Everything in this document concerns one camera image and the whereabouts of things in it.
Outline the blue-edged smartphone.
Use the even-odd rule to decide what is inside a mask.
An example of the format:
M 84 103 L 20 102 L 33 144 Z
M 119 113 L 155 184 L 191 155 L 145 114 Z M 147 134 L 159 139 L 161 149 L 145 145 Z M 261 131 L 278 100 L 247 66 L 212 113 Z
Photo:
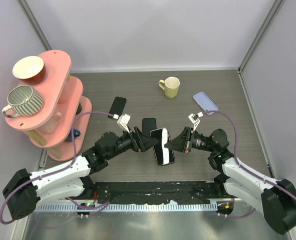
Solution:
M 142 119 L 142 133 L 146 136 L 150 136 L 150 132 L 157 129 L 156 118 L 149 117 Z

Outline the black smartphone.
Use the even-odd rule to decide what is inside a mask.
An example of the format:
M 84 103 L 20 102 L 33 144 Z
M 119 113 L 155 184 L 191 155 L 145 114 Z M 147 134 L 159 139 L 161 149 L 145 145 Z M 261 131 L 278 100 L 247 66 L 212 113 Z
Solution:
M 124 97 L 116 96 L 110 107 L 108 118 L 113 118 L 114 115 L 120 116 L 123 113 L 127 100 Z

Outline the lilac phone case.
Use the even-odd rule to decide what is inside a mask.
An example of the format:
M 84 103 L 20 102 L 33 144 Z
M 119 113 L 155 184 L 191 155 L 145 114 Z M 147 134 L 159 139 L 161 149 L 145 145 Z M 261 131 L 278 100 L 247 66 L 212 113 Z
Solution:
M 207 115 L 211 115 L 218 111 L 217 105 L 204 92 L 196 93 L 193 100 L 201 107 Z

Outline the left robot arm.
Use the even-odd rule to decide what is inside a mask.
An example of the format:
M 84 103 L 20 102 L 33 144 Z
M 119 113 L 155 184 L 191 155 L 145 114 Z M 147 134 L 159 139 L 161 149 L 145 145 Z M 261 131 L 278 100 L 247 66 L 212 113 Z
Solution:
M 39 205 L 55 199 L 78 197 L 90 199 L 94 187 L 82 182 L 82 178 L 97 173 L 108 166 L 108 161 L 127 150 L 145 152 L 158 140 L 143 134 L 138 127 L 124 131 L 121 136 L 113 132 L 104 133 L 94 146 L 73 160 L 42 171 L 29 173 L 25 168 L 18 170 L 3 189 L 5 202 L 0 210 L 0 222 L 12 223 L 31 214 Z M 8 208 L 11 220 L 3 219 Z

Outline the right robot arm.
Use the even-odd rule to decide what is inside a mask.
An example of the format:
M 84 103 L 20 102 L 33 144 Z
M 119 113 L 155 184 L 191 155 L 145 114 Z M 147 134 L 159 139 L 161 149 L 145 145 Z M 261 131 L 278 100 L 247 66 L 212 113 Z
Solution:
M 210 152 L 209 164 L 219 175 L 214 179 L 214 193 L 218 197 L 227 195 L 239 198 L 260 212 L 267 224 L 283 235 L 296 227 L 296 189 L 286 180 L 265 176 L 245 165 L 228 150 L 226 132 L 216 129 L 204 136 L 190 127 L 165 147 L 189 153 L 192 149 Z

